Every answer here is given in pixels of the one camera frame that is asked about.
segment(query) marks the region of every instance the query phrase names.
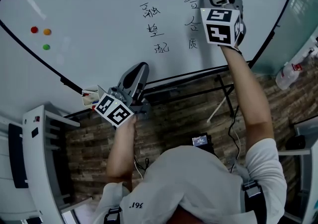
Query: man's right arm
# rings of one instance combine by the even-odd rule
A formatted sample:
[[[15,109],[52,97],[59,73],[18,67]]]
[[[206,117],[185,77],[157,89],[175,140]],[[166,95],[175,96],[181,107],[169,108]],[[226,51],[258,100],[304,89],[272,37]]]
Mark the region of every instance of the man's right arm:
[[[246,151],[265,138],[274,138],[272,117],[267,98],[243,56],[221,46],[233,78],[239,107],[246,127]]]

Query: whiteboard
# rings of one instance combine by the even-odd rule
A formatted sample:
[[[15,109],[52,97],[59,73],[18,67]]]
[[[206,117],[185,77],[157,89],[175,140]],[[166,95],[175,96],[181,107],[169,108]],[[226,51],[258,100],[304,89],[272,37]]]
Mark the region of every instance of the whiteboard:
[[[247,34],[240,49],[247,61],[285,2],[243,0]],[[206,43],[200,6],[201,0],[1,0],[0,19],[78,86],[99,84],[107,90],[139,62],[150,66],[148,81],[226,65],[220,48]],[[39,28],[37,34],[30,32],[32,26]],[[43,34],[45,28],[50,36]],[[43,50],[44,44],[50,50]]]

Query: red magnet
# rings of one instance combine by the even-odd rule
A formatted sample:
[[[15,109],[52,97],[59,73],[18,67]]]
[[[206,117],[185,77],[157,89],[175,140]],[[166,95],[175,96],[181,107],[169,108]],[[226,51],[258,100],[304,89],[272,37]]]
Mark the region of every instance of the red magnet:
[[[36,27],[36,26],[33,26],[32,28],[31,28],[31,32],[32,33],[37,33],[38,32],[38,27]]]

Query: whiteboard frame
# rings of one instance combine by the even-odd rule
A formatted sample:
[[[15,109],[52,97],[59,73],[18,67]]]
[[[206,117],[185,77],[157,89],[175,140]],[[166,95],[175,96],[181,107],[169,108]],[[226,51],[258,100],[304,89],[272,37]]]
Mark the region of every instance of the whiteboard frame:
[[[254,56],[253,60],[251,61],[246,61],[247,63],[249,63],[249,67],[252,68],[254,66],[254,64],[256,63],[256,61],[259,59],[259,57],[261,56],[261,54],[264,52],[265,48],[267,47],[267,45],[269,44],[269,42],[271,41],[271,39],[273,38],[273,36],[275,35],[275,28],[279,22],[279,20],[281,19],[288,3],[290,0],[286,0],[284,7],[279,15],[279,17],[277,18],[272,30],[270,31],[269,35],[267,36],[266,40],[264,41],[263,45],[261,46],[261,48],[258,50],[258,52],[256,53],[256,55]],[[30,55],[32,55],[35,59],[37,59],[40,63],[42,63],[44,66],[46,66],[49,70],[51,70],[52,72],[54,72],[56,75],[58,75],[61,78],[61,82],[63,84],[65,84],[66,86],[68,86],[69,88],[71,88],[72,90],[76,91],[77,93],[81,94],[82,89],[76,85],[75,83],[73,83],[72,81],[70,81],[69,79],[67,79],[65,76],[63,76],[61,73],[59,73],[56,69],[54,69],[52,66],[50,66],[49,64],[47,64],[44,60],[42,60],[39,56],[37,56],[31,49],[29,49],[18,37],[15,36],[15,34],[13,32],[10,31],[10,29],[2,22],[1,18],[0,18],[0,26],[23,48],[25,49]],[[197,78],[201,78],[201,77],[205,77],[208,75],[213,75],[213,74],[217,74],[220,72],[224,72],[224,71],[228,71],[229,67],[227,65],[224,66],[219,66],[219,67],[213,67],[213,68],[209,68],[209,69],[204,69],[201,71],[195,71],[195,72],[190,72],[190,73],[186,73],[186,74],[182,74],[182,75],[176,75],[176,76],[171,76],[171,77],[166,77],[163,79],[159,79],[159,80],[155,80],[155,81],[151,81],[151,82],[147,82],[146,85],[149,84],[153,84],[153,83],[158,83],[158,82],[162,82],[162,81],[166,81],[166,80],[170,80],[170,79],[174,79],[174,78],[179,78],[179,77],[183,77],[183,76],[187,76],[187,75],[193,75],[193,77],[195,77],[195,79]],[[182,83],[185,83],[186,81],[191,81],[194,80],[193,77],[189,77],[189,80],[181,80]],[[171,82],[171,83],[166,83],[163,84],[162,86],[155,86],[152,87],[150,89],[148,89],[147,92],[154,92],[157,91],[159,88],[163,89],[163,86],[165,89],[168,89],[171,87],[171,85],[175,85],[175,82]]]

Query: small screen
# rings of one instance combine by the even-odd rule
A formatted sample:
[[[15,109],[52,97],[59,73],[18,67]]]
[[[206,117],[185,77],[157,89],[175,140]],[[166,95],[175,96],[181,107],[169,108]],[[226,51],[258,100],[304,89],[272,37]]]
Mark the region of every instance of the small screen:
[[[195,147],[206,145],[208,143],[207,136],[200,136],[197,138],[192,138],[192,143],[193,143],[193,146],[195,146]]]

